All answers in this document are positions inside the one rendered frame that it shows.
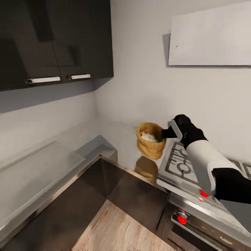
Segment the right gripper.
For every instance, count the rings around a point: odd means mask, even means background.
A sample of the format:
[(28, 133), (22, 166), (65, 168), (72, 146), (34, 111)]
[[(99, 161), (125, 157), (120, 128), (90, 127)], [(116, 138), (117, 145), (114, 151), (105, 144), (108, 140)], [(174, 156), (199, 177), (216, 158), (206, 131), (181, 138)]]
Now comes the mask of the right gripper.
[(161, 138), (177, 138), (177, 136), (173, 135), (169, 129), (162, 129), (161, 130), (161, 133), (162, 133)]

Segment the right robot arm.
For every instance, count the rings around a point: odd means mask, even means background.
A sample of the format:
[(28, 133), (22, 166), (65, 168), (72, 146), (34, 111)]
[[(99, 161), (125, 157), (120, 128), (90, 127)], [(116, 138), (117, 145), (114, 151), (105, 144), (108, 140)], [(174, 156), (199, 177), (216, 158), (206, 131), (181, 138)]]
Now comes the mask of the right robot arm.
[(251, 234), (251, 180), (225, 158), (184, 114), (168, 121), (161, 138), (178, 138), (184, 145), (200, 188), (219, 202)]

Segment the popcorn bag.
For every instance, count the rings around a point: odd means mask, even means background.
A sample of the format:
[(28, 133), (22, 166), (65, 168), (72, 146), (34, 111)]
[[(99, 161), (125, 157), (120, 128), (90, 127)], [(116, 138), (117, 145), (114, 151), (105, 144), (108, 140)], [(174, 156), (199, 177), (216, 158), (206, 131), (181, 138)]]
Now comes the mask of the popcorn bag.
[[(156, 123), (145, 122), (138, 126), (137, 134), (137, 146), (139, 150), (149, 158), (160, 159), (165, 148), (167, 138), (161, 138), (161, 130), (163, 128)], [(142, 135), (154, 136), (156, 141), (148, 141), (142, 137)]]

